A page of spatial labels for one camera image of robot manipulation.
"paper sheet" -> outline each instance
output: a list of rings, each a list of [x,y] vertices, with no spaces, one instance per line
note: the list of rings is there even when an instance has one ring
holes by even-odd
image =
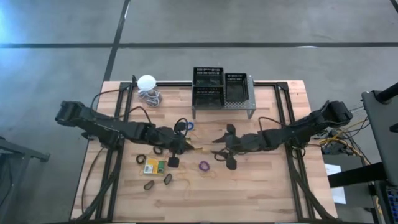
[[[325,164],[326,173],[328,175],[337,174],[341,172],[341,167],[331,164]],[[335,203],[346,204],[346,197],[344,195],[344,187],[335,187],[331,189],[331,194]]]

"wooden tabletop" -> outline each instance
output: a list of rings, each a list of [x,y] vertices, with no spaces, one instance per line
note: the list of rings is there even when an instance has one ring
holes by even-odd
[[[287,82],[294,115],[296,119],[303,118],[311,112],[304,82],[301,80]],[[118,88],[119,82],[104,82],[102,91]],[[140,101],[137,90],[134,91],[132,107],[146,108],[152,122],[158,127],[173,127],[181,117],[193,121],[195,128],[188,135],[192,139],[192,144],[195,147],[203,147],[203,150],[186,152],[179,156],[179,168],[166,167],[166,173],[173,175],[173,181],[165,185],[164,176],[143,175],[142,166],[137,164],[136,156],[145,154],[150,158],[163,159],[169,155],[168,151],[165,151],[163,156],[157,156],[150,146],[126,141],[114,222],[297,221],[284,146],[275,151],[236,156],[238,162],[236,170],[228,170],[225,162],[214,160],[210,154],[211,150],[223,148],[224,144],[211,142],[222,137],[228,123],[235,125],[237,136],[240,136],[245,133],[256,133],[259,130],[257,119],[260,116],[279,120],[273,88],[255,87],[257,110],[252,119],[247,118],[245,111],[197,111],[195,121],[192,120],[191,88],[162,87],[158,90],[163,96],[158,108],[151,108]],[[113,116],[117,97],[117,92],[101,95],[98,112]],[[144,113],[140,110],[133,111],[129,120],[146,121]],[[278,124],[265,120],[262,122],[262,127],[280,128]],[[88,145],[71,218],[81,215],[82,186],[88,169],[100,149],[97,141],[92,141]],[[304,161],[311,191],[327,211],[336,217],[336,208],[322,154],[318,147],[309,146],[306,150]],[[87,183],[85,208],[100,189],[105,157],[106,150],[103,150]],[[200,161],[207,161],[210,164],[209,172],[199,170]],[[143,186],[150,180],[154,180],[155,185],[145,191]],[[302,192],[300,193],[302,207],[305,210],[304,196]],[[105,198],[105,211],[108,200],[109,195]]]

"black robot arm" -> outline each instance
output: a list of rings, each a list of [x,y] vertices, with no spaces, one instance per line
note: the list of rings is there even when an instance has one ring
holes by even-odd
[[[212,153],[215,154],[215,159],[218,161],[227,161],[227,167],[233,170],[236,169],[236,161],[233,159],[236,154],[271,151],[283,143],[303,148],[314,134],[328,127],[339,128],[347,125],[352,117],[353,115],[343,102],[327,101],[319,110],[311,112],[308,116],[292,124],[282,125],[282,129],[260,130],[257,134],[244,134],[239,138],[235,135],[235,127],[228,124],[224,136],[213,141],[213,143],[225,142],[226,147]]]
[[[194,149],[181,133],[185,130],[186,124],[175,125],[175,128],[172,129],[169,127],[156,128],[156,125],[151,122],[131,121],[125,123],[95,112],[81,102],[63,101],[55,120],[64,126],[78,126],[85,130],[81,134],[83,137],[89,139],[90,136],[96,136],[100,143],[108,149],[117,148],[121,136],[133,143],[168,149],[172,153],[168,165],[172,167],[178,167],[179,161],[175,157],[176,154],[182,154],[187,149]]]

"concrete floor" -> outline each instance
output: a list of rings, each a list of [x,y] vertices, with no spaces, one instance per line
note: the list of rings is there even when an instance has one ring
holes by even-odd
[[[0,0],[0,43],[112,43],[123,2]],[[388,0],[132,0],[121,42],[396,42],[397,25]],[[87,142],[54,117],[62,100],[91,102],[110,51],[0,49],[0,136],[51,153],[30,164],[12,223],[68,220]],[[313,109],[327,99],[354,108],[362,91],[397,81],[396,55],[394,47],[119,49],[111,80],[190,80],[194,66],[219,66],[257,80],[305,80]],[[380,160],[370,129],[356,140]],[[348,219],[369,221],[356,212]]]

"black ring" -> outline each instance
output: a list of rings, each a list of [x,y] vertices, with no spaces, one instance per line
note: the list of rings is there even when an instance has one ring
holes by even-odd
[[[157,155],[162,155],[163,154],[163,149],[154,146],[154,153],[157,154]]]
[[[155,181],[151,180],[146,185],[144,185],[144,190],[149,190],[155,185]]]
[[[164,178],[163,182],[165,185],[169,184],[173,179],[172,174],[167,174],[166,177]]]
[[[143,163],[145,163],[146,160],[147,160],[147,157],[144,154],[139,154],[136,157],[136,161],[138,164],[143,164]]]

